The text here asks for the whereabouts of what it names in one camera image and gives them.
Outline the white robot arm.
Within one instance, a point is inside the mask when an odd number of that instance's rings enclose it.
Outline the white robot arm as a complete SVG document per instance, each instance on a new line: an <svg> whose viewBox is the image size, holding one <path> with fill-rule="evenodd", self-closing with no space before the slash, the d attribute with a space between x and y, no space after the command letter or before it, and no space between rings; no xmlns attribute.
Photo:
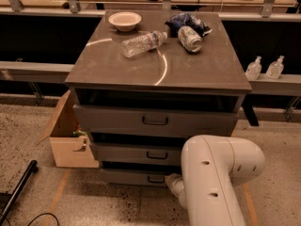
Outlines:
<svg viewBox="0 0 301 226"><path fill-rule="evenodd" d="M265 156L239 137L195 136L182 147L180 174L166 185L188 212L190 226L246 226L234 187L261 175Z"/></svg>

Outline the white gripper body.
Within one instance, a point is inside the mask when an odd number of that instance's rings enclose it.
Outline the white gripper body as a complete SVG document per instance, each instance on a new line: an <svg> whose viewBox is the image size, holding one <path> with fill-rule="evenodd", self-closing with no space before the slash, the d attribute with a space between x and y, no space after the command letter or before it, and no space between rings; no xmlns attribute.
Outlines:
<svg viewBox="0 0 301 226"><path fill-rule="evenodd" d="M180 174L170 174L165 177L166 185L170 189L171 193L179 197L184 190L183 180Z"/></svg>

